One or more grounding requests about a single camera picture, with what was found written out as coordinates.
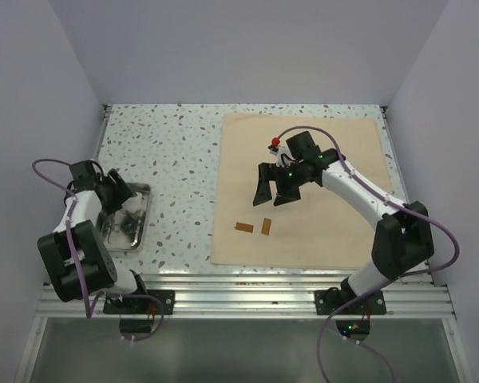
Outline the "steel instrument tray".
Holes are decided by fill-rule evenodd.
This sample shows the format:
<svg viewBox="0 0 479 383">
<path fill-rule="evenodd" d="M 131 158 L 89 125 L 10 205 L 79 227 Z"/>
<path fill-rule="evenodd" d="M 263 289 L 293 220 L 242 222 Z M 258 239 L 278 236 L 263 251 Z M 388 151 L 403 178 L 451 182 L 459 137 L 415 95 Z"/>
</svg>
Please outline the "steel instrument tray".
<svg viewBox="0 0 479 383">
<path fill-rule="evenodd" d="M 111 215 L 102 212 L 97 218 L 97 229 L 105 247 L 111 252 L 139 251 L 151 211 L 152 189 L 149 184 L 129 184 L 133 198 Z"/>
</svg>

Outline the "brown bandage vertical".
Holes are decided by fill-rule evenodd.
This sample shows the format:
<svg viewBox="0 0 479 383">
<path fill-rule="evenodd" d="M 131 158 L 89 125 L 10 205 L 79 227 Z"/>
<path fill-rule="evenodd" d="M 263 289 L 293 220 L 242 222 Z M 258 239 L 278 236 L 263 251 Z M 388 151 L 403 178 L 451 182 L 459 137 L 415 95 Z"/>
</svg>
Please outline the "brown bandage vertical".
<svg viewBox="0 0 479 383">
<path fill-rule="evenodd" d="M 272 223 L 272 220 L 269 219 L 269 218 L 264 218 L 263 219 L 263 225 L 261 227 L 261 233 L 263 235 L 270 235 L 270 232 L 271 232 L 271 223 Z"/>
</svg>

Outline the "brown bandage horizontal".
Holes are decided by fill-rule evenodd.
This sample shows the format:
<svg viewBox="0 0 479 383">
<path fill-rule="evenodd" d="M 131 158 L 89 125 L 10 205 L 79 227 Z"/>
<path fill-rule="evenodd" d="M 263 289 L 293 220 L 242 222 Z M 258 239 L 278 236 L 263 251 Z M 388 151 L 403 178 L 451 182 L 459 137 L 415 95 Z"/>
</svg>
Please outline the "brown bandage horizontal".
<svg viewBox="0 0 479 383">
<path fill-rule="evenodd" d="M 236 225 L 235 225 L 235 229 L 237 231 L 252 233 L 254 231 L 254 226 L 252 224 L 249 224 L 249 223 L 237 222 Z"/>
</svg>

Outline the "white gauze pad bottom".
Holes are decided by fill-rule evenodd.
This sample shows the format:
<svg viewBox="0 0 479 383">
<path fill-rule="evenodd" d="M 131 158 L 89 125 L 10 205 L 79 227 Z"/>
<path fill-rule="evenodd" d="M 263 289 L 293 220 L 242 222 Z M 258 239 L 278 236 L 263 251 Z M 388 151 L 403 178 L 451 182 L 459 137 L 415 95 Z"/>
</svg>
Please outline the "white gauze pad bottom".
<svg viewBox="0 0 479 383">
<path fill-rule="evenodd" d="M 126 211 L 135 212 L 141 209 L 142 207 L 142 194 L 136 193 L 134 196 L 128 198 L 123 204 L 122 207 Z"/>
</svg>

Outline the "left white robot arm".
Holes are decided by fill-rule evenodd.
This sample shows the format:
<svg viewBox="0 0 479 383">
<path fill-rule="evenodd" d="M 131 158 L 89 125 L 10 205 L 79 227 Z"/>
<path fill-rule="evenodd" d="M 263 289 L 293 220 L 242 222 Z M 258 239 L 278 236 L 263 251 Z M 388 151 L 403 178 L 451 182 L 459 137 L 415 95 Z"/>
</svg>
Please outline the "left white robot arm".
<svg viewBox="0 0 479 383">
<path fill-rule="evenodd" d="M 82 300 L 91 294 L 132 294 L 139 289 L 137 272 L 113 260 L 106 222 L 136 221 L 145 197 L 134 191 L 111 169 L 104 172 L 95 160 L 69 166 L 73 177 L 65 190 L 61 222 L 38 242 L 49 280 L 63 302 Z"/>
</svg>

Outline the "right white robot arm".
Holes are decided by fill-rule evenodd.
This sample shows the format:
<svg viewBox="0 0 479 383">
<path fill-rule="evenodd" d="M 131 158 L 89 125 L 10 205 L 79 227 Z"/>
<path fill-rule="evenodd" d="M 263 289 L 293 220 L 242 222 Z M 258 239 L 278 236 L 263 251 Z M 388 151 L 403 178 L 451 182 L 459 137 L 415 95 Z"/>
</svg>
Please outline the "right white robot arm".
<svg viewBox="0 0 479 383">
<path fill-rule="evenodd" d="M 323 151 L 304 131 L 287 139 L 285 145 L 274 138 L 269 150 L 276 161 L 259 164 L 253 205 L 293 203 L 301 198 L 301 186 L 315 183 L 345 200 L 374 229 L 368 262 L 339 287 L 316 294 L 318 303 L 329 311 L 347 312 L 348 302 L 365 307 L 381 288 L 434 254 L 426 207 L 392 199 L 359 174 L 338 148 Z"/>
</svg>

